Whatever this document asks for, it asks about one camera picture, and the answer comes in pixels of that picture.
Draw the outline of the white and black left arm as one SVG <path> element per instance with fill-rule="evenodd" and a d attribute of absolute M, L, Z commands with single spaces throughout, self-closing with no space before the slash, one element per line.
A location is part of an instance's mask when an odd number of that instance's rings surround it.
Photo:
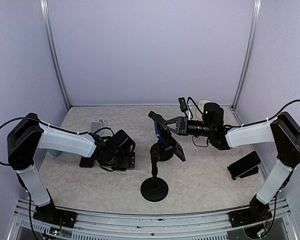
<path fill-rule="evenodd" d="M 76 132 L 42 121 L 33 112 L 15 120 L 18 124 L 7 136 L 5 165 L 15 171 L 40 214 L 51 223 L 60 218 L 60 211 L 35 166 L 34 155 L 38 149 L 78 155 L 81 168 L 98 164 L 101 169 L 114 172 L 135 167 L 136 143 L 122 129 L 110 136 L 100 136 L 98 130 Z"/>

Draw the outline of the black phone with silver back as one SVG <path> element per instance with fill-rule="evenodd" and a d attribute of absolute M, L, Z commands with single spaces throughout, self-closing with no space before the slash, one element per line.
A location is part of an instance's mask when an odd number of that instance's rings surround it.
<path fill-rule="evenodd" d="M 126 172 L 128 169 L 127 168 L 109 168 L 108 169 L 110 172 L 121 172 L 124 173 Z"/>

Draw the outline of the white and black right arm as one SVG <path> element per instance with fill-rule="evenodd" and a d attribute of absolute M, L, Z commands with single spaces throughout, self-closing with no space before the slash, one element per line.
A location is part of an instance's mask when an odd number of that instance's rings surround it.
<path fill-rule="evenodd" d="M 188 115 L 169 120 L 157 115 L 154 120 L 179 136 L 206 137 L 218 150 L 275 143 L 277 161 L 245 212 L 250 222 L 258 221 L 267 211 L 269 202 L 284 188 L 300 164 L 300 126 L 283 109 L 270 118 L 240 126 L 225 124 L 224 109 L 215 102 L 205 103 L 200 113 L 201 120 L 190 119 Z"/>

